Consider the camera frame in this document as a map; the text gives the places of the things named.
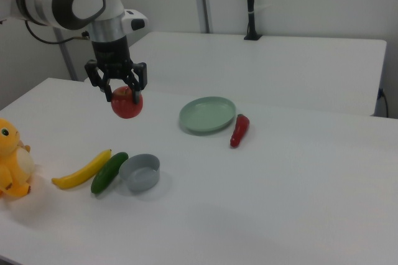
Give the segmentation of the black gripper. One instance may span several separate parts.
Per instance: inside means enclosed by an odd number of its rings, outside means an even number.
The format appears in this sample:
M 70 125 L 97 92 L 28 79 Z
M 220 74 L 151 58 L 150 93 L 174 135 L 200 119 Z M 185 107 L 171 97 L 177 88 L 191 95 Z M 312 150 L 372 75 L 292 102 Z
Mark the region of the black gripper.
M 124 79 L 132 91 L 134 104 L 139 104 L 141 91 L 147 85 L 147 64 L 131 61 L 127 37 L 110 42 L 92 41 L 96 60 L 85 64 L 86 74 L 94 87 L 98 87 L 111 102 L 110 79 Z

